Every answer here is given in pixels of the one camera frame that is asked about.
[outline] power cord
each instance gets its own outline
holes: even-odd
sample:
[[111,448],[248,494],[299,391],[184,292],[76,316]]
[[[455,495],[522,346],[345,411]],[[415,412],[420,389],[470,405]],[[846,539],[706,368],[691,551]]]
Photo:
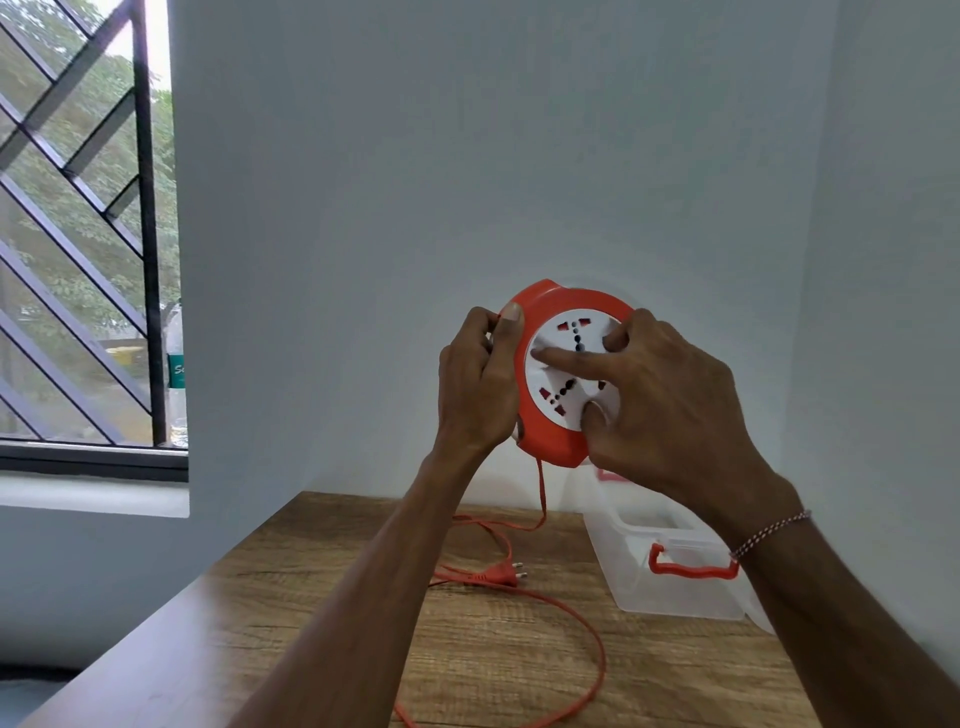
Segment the power cord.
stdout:
[[[540,520],[535,524],[522,525],[508,521],[486,521],[465,513],[458,513],[453,517],[453,525],[478,525],[490,533],[506,551],[503,559],[482,571],[469,571],[465,569],[457,569],[456,567],[451,567],[446,564],[438,564],[437,570],[434,571],[433,574],[434,580],[429,584],[431,588],[439,587],[443,584],[465,584],[471,587],[494,589],[498,592],[504,592],[510,595],[528,596],[531,599],[537,599],[545,602],[546,604],[552,604],[558,609],[564,610],[571,617],[583,624],[587,631],[589,631],[589,633],[596,640],[599,655],[597,677],[593,681],[593,685],[590,686],[589,690],[587,690],[587,692],[585,692],[565,708],[562,708],[555,713],[551,713],[548,716],[534,720],[531,723],[527,723],[520,728],[546,728],[546,726],[553,725],[554,723],[566,717],[576,715],[583,710],[590,700],[592,700],[600,691],[600,686],[603,685],[604,677],[607,674],[607,653],[606,650],[604,650],[603,641],[600,639],[600,635],[597,633],[597,631],[590,625],[589,622],[587,622],[586,619],[584,619],[583,616],[578,614],[572,607],[561,602],[559,599],[555,599],[552,596],[534,592],[529,589],[523,589],[519,586],[519,579],[526,576],[526,574],[522,572],[517,573],[516,569],[523,565],[514,562],[513,544],[510,543],[510,539],[507,538],[505,533],[498,530],[498,528],[512,528],[517,531],[536,531],[546,523],[546,486],[543,482],[543,463],[539,458],[537,459],[537,472],[540,476]],[[394,712],[396,713],[396,716],[403,722],[403,725],[406,726],[406,728],[420,728],[406,712],[403,706],[398,702],[394,705]]]

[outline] hand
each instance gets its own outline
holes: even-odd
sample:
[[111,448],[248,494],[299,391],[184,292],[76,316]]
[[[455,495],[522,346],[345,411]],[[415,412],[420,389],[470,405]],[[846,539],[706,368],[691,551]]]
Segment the hand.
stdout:
[[514,353],[522,333],[523,310],[516,303],[499,316],[486,308],[471,310],[440,352],[440,428],[434,450],[484,458],[510,437],[520,403]]
[[730,367],[642,308],[604,347],[612,353],[534,352],[544,364],[619,390],[613,422],[592,402],[584,409],[596,467],[685,505],[731,547],[803,510],[751,441]]

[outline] white socket panel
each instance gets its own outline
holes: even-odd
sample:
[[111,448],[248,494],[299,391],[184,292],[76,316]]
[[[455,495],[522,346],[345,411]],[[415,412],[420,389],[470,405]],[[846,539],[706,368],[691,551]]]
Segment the white socket panel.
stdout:
[[540,412],[550,422],[580,431],[580,416],[588,401],[595,401],[612,419],[620,409],[620,396],[609,382],[579,379],[545,366],[531,352],[534,349],[559,347],[577,351],[603,353],[603,337],[619,324],[616,319],[592,308],[577,308],[558,314],[544,324],[527,348],[524,370],[527,387]]

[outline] bracelet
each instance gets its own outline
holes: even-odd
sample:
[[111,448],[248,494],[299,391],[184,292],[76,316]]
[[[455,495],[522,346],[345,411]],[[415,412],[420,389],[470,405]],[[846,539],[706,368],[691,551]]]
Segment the bracelet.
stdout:
[[750,551],[754,546],[756,546],[761,541],[763,541],[763,539],[765,539],[770,534],[776,533],[784,526],[790,525],[790,523],[796,523],[797,521],[806,521],[807,519],[810,518],[810,516],[811,516],[810,511],[805,510],[802,513],[798,513],[796,516],[791,516],[788,519],[783,519],[782,521],[771,523],[766,528],[763,528],[762,530],[758,531],[753,536],[751,536],[749,539],[747,539],[740,548],[734,551],[731,551],[731,554],[730,554],[731,558],[734,561],[741,561],[748,551]]

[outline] green label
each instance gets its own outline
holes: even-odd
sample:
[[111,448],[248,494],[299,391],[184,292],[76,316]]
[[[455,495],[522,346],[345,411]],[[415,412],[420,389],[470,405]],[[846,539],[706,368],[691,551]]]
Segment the green label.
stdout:
[[170,389],[186,389],[183,378],[183,354],[168,353],[167,363],[170,365]]

